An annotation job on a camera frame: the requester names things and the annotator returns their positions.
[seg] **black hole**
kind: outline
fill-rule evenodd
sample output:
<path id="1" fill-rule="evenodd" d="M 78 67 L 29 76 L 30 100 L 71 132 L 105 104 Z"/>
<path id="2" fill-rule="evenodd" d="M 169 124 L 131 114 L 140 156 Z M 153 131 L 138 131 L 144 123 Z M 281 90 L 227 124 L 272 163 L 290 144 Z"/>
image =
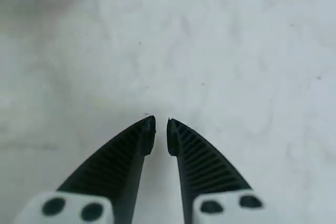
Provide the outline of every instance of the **black hole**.
<path id="1" fill-rule="evenodd" d="M 81 217 L 84 221 L 95 221 L 103 213 L 103 206 L 99 203 L 90 203 L 83 207 Z"/>
<path id="2" fill-rule="evenodd" d="M 55 216 L 62 212 L 65 206 L 63 198 L 52 198 L 45 202 L 42 207 L 42 213 L 45 216 Z"/>
<path id="3" fill-rule="evenodd" d="M 261 208 L 262 202 L 256 196 L 253 195 L 245 195 L 241 196 L 239 204 L 241 207 L 246 208 Z"/>
<path id="4" fill-rule="evenodd" d="M 201 205 L 201 212 L 207 214 L 219 214 L 224 211 L 224 208 L 214 200 L 204 201 Z"/>

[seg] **marble surface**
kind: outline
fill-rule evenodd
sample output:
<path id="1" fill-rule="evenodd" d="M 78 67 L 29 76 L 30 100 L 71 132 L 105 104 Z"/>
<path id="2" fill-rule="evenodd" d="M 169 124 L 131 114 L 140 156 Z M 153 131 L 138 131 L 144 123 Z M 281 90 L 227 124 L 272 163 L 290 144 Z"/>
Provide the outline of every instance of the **marble surface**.
<path id="1" fill-rule="evenodd" d="M 288 223 L 336 213 L 334 0 L 0 0 L 0 216 L 154 114 L 134 224 L 183 223 L 174 117 Z"/>

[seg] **mounting hole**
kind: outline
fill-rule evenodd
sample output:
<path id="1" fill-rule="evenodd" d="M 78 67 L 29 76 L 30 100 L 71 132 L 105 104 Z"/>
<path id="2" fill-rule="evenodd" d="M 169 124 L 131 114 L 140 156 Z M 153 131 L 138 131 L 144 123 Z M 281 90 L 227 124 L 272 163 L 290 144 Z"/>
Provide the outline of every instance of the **mounting hole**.
<path id="1" fill-rule="evenodd" d="M 206 200 L 201 204 L 201 212 L 206 214 L 220 214 L 224 208 L 215 200 Z"/>
<path id="2" fill-rule="evenodd" d="M 42 213 L 44 216 L 55 216 L 63 211 L 64 206 L 65 199 L 60 197 L 52 198 L 43 204 Z"/>
<path id="3" fill-rule="evenodd" d="M 262 208 L 261 200 L 254 195 L 241 196 L 239 204 L 243 208 Z"/>
<path id="4" fill-rule="evenodd" d="M 100 218 L 103 213 L 103 206 L 99 203 L 90 203 L 83 207 L 80 214 L 84 221 L 95 221 Z"/>

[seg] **white surface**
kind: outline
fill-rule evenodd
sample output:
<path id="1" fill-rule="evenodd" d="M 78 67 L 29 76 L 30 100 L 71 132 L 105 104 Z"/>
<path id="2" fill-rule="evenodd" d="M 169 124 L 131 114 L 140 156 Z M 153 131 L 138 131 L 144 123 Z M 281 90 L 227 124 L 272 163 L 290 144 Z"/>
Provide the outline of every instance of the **white surface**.
<path id="1" fill-rule="evenodd" d="M 53 198 L 65 200 L 63 210 L 54 216 L 44 216 L 42 208 L 45 202 Z M 103 207 L 99 219 L 92 221 L 92 224 L 114 224 L 111 202 L 103 197 L 88 195 L 48 192 L 42 193 L 30 199 L 19 215 L 15 217 L 14 224 L 83 224 L 87 223 L 81 219 L 82 209 L 90 204 L 98 203 Z"/>
<path id="2" fill-rule="evenodd" d="M 239 205 L 241 196 L 254 195 L 262 202 L 262 208 L 245 208 Z M 204 201 L 215 201 L 219 203 L 223 212 L 208 214 L 201 211 Z M 278 213 L 267 202 L 264 202 L 260 195 L 253 190 L 240 190 L 220 194 L 205 194 L 197 197 L 193 205 L 193 224 L 223 224 L 223 223 L 248 223 L 248 224 L 283 224 L 287 223 L 283 218 L 285 213 Z"/>
<path id="3" fill-rule="evenodd" d="M 333 223 L 334 0 L 0 0 L 0 216 L 147 113 L 134 224 L 183 223 L 174 117 L 291 223 Z"/>

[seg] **white floor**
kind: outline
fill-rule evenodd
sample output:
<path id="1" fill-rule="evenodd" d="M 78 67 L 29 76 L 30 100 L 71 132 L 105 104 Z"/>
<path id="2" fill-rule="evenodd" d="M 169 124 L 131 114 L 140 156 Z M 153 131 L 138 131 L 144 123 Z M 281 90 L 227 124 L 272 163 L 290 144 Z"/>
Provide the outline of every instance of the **white floor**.
<path id="1" fill-rule="evenodd" d="M 174 117 L 288 223 L 336 214 L 335 0 L 0 0 L 0 216 L 154 114 L 134 224 L 183 223 Z"/>

